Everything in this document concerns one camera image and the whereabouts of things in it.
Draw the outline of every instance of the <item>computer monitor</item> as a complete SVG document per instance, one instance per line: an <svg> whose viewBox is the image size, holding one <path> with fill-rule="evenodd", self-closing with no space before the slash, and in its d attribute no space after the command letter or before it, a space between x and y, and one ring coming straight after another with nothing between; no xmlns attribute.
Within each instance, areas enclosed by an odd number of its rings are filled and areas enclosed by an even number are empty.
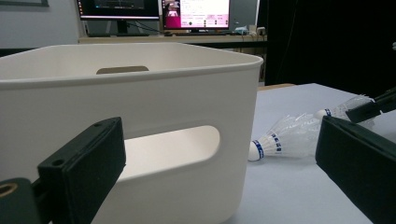
<svg viewBox="0 0 396 224"><path fill-rule="evenodd" d="M162 0L164 30L228 30L230 0Z"/></svg>
<svg viewBox="0 0 396 224"><path fill-rule="evenodd" d="M118 33L128 33L127 21L159 21L158 0L77 0L82 21L117 21Z"/></svg>

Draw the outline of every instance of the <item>power cord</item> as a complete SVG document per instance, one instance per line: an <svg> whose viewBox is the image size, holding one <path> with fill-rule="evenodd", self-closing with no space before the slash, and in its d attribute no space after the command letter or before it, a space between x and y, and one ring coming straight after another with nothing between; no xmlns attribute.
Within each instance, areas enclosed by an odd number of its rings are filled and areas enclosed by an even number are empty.
<svg viewBox="0 0 396 224"><path fill-rule="evenodd" d="M280 61L279 69L277 70L277 74L276 74L276 82L277 82L277 83L278 83L279 80L280 80L279 75L280 75L280 72L281 72L281 70L282 70L282 68L283 68L283 63L285 62L286 56L288 55L288 51L289 51L289 47L290 47L290 42L291 42L291 37L292 37L293 31L294 31L294 23L295 23L295 19L296 19L297 5L298 5L298 0L296 0L296 2L295 2L294 12L293 12L293 19L292 19L292 22L291 22L291 28L290 28L290 34L289 34L288 44L287 44L287 46L286 46L285 53L283 54L282 61Z"/></svg>
<svg viewBox="0 0 396 224"><path fill-rule="evenodd" d="M140 28L140 29L143 29L143 30L147 30L147 31L153 31L153 32L157 32L157 33L160 33L160 34L164 34L164 32L162 32L162 31L159 31L159 30L157 30L157 29L154 29L154 28L151 28L151 27L149 27L149 26L147 26L146 24L143 24L143 23L141 23L141 22L139 22L139 21L137 21L136 23L138 23L139 25L135 25L135 24L132 24L132 23L127 23L128 24L128 26L134 26L134 27L137 27L137 28Z"/></svg>

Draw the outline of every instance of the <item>shuttlecock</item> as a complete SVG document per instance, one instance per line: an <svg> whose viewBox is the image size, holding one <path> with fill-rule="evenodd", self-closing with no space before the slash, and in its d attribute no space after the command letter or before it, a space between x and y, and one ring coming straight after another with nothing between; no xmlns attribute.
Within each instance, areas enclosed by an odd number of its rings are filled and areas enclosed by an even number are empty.
<svg viewBox="0 0 396 224"><path fill-rule="evenodd" d="M344 103L336 106L333 109L326 108L319 110L317 113L315 113L315 118L322 120L323 116L331 116L331 117L350 121L346 112L349 109L356 108L357 106L364 105L369 102L372 102L372 99L370 97L367 97L365 95L357 95L345 101ZM367 119L363 122L360 122L359 125L367 129L372 129L374 126L374 119Z"/></svg>
<svg viewBox="0 0 396 224"><path fill-rule="evenodd" d="M264 156L305 157L315 155L320 120L313 114L286 116L278 120L261 138L250 142L249 161Z"/></svg>

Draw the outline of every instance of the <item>table surface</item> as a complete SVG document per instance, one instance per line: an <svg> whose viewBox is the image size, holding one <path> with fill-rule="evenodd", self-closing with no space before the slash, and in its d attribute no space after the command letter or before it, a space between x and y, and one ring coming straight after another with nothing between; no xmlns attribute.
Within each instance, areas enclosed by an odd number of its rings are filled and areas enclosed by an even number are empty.
<svg viewBox="0 0 396 224"><path fill-rule="evenodd" d="M356 94L318 84L258 91L251 139L286 115L333 108ZM396 143L396 112L374 119L373 132ZM239 208L223 224L372 223L330 180L314 157L249 161Z"/></svg>
<svg viewBox="0 0 396 224"><path fill-rule="evenodd" d="M78 39L79 44L110 44L110 43L158 43L177 42L206 47L224 48L257 48L263 47L266 35L191 35L191 36L112 36L87 37Z"/></svg>

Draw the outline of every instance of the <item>cable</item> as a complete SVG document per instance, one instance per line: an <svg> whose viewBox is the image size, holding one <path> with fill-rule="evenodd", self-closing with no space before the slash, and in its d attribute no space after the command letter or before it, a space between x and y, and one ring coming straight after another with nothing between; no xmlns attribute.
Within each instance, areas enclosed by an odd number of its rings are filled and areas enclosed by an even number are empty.
<svg viewBox="0 0 396 224"><path fill-rule="evenodd" d="M297 5L298 5L298 0L296 0L295 7L294 7L293 20L291 22L291 29L290 29L289 39L288 39L288 45L286 46L285 53L283 54L282 61L280 62L279 70L277 71L277 74L276 74L276 83L279 82L279 74L280 74L280 71L282 70L283 63L285 62L286 56L288 55L291 37L293 34L293 30L294 30L294 23L295 23L296 14L297 14Z"/></svg>
<svg viewBox="0 0 396 224"><path fill-rule="evenodd" d="M129 23L129 22L128 22L128 25L129 25L129 26L132 25L132 26L134 26L134 27L141 28L141 29L143 29L143 30L154 31L154 32L158 32L158 33L160 33L160 34L164 34L164 32L159 31L159 30L156 30L156 29L154 29L154 28L151 28L151 27L147 26L146 24L143 24L143 23L138 22L138 21L137 21L137 23L139 23L140 25L145 26L145 27L147 27L147 28L142 27L142 26L138 26L138 25L135 25L135 24L132 24L132 23Z"/></svg>
<svg viewBox="0 0 396 224"><path fill-rule="evenodd" d="M247 35L257 35L257 33L254 31L247 31Z"/></svg>

